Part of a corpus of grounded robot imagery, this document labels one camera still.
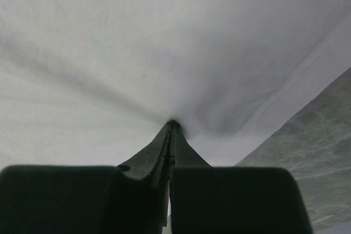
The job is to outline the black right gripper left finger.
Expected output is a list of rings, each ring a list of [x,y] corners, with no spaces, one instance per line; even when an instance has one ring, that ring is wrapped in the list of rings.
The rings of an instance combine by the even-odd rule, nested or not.
[[[161,233],[172,123],[118,166],[11,165],[1,171],[1,233]]]

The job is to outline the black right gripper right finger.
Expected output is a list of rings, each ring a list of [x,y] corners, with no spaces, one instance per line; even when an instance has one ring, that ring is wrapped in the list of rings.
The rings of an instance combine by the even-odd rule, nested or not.
[[[213,167],[170,121],[173,233],[312,233],[293,176],[278,167]]]

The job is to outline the white t-shirt with red print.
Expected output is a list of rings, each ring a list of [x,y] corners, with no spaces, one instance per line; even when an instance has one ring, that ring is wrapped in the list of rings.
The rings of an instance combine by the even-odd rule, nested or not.
[[[350,0],[1,0],[1,167],[118,165],[171,118],[350,220]]]

